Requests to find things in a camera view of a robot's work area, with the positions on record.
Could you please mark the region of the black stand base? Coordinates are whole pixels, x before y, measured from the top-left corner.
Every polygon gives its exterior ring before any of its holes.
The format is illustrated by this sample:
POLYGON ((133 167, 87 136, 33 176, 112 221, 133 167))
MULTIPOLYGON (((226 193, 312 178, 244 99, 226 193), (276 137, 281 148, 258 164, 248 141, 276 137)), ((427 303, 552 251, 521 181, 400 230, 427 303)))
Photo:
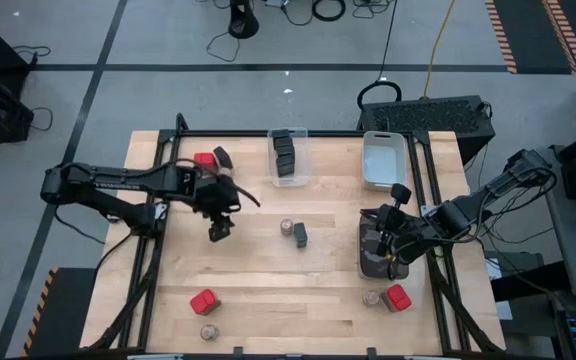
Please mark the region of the black stand base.
POLYGON ((254 15, 251 0, 229 0, 229 9, 228 33, 232 37, 243 40, 257 34, 259 22, 254 15))

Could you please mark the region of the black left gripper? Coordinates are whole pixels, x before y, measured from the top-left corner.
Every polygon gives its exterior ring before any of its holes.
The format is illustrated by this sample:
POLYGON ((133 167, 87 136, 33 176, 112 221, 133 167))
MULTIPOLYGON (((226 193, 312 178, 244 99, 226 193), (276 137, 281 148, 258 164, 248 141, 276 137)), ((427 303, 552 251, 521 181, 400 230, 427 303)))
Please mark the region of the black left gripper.
POLYGON ((233 226, 228 215, 217 213, 234 213, 241 210, 237 188, 230 176, 218 174, 216 177, 205 177, 197 181, 195 200, 191 205, 194 212, 205 216, 211 215, 211 227, 208 230, 209 240, 219 242, 231 234, 233 226))

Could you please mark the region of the red spice tin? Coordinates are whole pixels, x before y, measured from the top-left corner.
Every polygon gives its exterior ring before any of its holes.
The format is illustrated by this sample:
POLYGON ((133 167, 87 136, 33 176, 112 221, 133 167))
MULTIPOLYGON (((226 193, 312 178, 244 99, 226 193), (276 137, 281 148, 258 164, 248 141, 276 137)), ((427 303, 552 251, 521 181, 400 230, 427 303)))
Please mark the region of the red spice tin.
POLYGON ((193 161, 201 167, 217 169, 218 163, 215 155, 211 152, 199 152, 193 156, 193 161))
POLYGON ((392 285, 381 293, 381 299, 391 312, 401 312, 412 305, 412 301, 401 285, 392 285))
POLYGON ((200 291, 190 300, 190 306, 193 312, 200 316, 207 316, 220 305, 221 300, 211 289, 200 291))

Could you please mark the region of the black mat hazard striped edge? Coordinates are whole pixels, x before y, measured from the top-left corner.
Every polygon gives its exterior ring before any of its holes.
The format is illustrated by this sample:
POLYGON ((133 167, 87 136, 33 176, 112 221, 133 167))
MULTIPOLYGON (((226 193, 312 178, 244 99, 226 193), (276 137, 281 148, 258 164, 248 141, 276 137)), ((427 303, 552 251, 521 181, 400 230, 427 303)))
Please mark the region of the black mat hazard striped edge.
POLYGON ((77 352, 92 294, 92 268, 54 268, 44 281, 23 357, 77 352))

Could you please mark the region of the clear plastic bin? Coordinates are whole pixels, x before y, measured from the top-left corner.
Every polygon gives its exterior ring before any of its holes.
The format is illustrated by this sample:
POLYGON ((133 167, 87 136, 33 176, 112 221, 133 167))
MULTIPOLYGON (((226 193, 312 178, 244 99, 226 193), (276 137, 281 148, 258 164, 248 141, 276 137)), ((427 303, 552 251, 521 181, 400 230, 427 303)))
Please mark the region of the clear plastic bin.
POLYGON ((290 136, 293 139, 293 147, 280 148, 278 151, 274 150, 273 137, 271 136, 270 129, 267 132, 267 159, 269 174, 271 182, 275 187, 303 187, 308 184, 311 170, 311 150, 309 133, 303 127, 288 127, 288 128, 275 128, 275 129, 288 129, 290 136), (276 158, 279 154, 294 152, 295 153, 295 167, 294 174, 287 177, 279 177, 277 174, 276 158))

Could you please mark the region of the black perforated computer case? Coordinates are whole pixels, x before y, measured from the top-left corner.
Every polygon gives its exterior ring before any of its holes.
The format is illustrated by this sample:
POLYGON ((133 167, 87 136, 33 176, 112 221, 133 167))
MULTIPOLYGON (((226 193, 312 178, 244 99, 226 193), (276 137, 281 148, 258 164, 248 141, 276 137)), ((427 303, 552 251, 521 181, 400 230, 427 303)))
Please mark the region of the black perforated computer case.
POLYGON ((491 105, 471 95, 366 104, 358 128, 398 133, 452 131, 466 164, 495 136, 491 118, 491 105))

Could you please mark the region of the black mat orange striped edges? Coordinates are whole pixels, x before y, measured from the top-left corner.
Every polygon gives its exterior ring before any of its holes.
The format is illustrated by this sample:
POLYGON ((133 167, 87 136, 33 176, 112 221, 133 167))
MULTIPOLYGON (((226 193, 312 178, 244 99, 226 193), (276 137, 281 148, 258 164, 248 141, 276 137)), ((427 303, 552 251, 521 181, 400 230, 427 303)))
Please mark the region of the black mat orange striped edges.
POLYGON ((506 69, 575 74, 576 38, 556 0, 485 0, 506 69))

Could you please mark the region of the white plastic bin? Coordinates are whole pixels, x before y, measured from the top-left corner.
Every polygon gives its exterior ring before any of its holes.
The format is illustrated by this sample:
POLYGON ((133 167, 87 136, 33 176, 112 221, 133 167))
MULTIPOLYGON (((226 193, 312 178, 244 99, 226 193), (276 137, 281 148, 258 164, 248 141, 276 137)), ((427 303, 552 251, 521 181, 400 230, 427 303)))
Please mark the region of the white plastic bin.
POLYGON ((362 145, 362 187, 389 192, 392 185, 407 184, 407 141, 399 133, 367 131, 362 145))

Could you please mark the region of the dark grey plastic bin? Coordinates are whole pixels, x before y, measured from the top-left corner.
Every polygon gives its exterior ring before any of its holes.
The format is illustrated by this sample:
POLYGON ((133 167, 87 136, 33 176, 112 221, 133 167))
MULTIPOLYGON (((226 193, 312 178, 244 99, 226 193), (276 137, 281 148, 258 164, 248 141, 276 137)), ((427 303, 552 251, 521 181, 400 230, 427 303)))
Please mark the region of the dark grey plastic bin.
POLYGON ((409 266, 394 258, 388 265, 376 263, 375 250, 381 233, 376 229, 376 221, 369 217, 360 217, 358 227, 358 271, 367 279, 403 280, 409 275, 409 266))

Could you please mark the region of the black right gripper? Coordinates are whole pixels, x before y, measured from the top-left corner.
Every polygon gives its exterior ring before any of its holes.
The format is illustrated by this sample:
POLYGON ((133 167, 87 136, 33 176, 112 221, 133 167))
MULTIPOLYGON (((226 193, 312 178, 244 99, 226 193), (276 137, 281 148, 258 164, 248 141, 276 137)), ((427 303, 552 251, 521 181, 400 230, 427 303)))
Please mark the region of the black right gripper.
POLYGON ((390 265, 394 258, 401 264, 410 264, 421 255, 420 235, 414 229, 415 217, 387 204, 378 209, 361 209, 360 214, 376 218, 376 229, 381 233, 375 250, 377 264, 390 265))

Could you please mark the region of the black aluminium table frame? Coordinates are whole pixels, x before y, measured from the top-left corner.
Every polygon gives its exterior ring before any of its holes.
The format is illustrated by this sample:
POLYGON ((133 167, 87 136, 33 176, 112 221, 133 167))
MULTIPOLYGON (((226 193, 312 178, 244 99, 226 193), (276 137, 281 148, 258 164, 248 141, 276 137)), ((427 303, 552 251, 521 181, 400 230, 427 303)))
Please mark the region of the black aluminium table frame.
POLYGON ((154 285, 127 323, 122 342, 149 352, 253 354, 439 355, 473 349, 474 341, 432 286, 427 262, 417 260, 402 285, 412 305, 392 313, 368 307, 362 295, 382 283, 358 271, 359 212, 388 201, 362 187, 363 136, 358 131, 309 134, 311 170, 303 187, 275 187, 262 131, 185 132, 178 145, 164 132, 133 133, 125 163, 145 168, 172 155, 189 157, 222 146, 232 157, 236 182, 251 193, 235 214, 232 234, 209 240, 208 221, 175 204, 157 241, 161 262, 154 285), (303 223, 298 248, 280 222, 303 223), (207 316, 190 300, 213 290, 221 305, 207 316), (218 327, 215 341, 200 330, 218 327))

